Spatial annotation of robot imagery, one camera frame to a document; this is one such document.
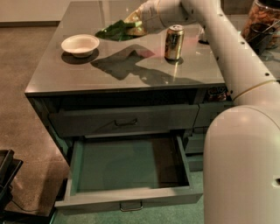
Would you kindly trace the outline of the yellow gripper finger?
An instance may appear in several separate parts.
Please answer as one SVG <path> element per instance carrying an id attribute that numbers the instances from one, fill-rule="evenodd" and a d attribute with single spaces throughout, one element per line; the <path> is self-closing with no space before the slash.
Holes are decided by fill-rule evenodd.
<path id="1" fill-rule="evenodd" d="M 144 14 L 141 8 L 131 12 L 125 19 L 126 24 L 138 24 L 144 21 Z"/>

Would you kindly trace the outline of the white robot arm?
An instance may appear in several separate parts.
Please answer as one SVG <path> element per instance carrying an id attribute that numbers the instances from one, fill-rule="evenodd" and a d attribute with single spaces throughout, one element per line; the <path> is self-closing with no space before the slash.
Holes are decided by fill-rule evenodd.
<path id="1" fill-rule="evenodd" d="M 206 133 L 205 224 L 280 224 L 280 84 L 224 14 L 220 0 L 147 0 L 135 10 L 148 33 L 196 20 L 234 106 Z"/>

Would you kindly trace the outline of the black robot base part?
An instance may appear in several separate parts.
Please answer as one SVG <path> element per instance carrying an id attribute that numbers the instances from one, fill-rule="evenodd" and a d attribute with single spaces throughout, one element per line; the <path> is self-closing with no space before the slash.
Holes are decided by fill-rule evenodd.
<path id="1" fill-rule="evenodd" d="M 14 158 L 13 150 L 0 150 L 0 212 L 11 202 L 11 183 L 23 161 Z"/>

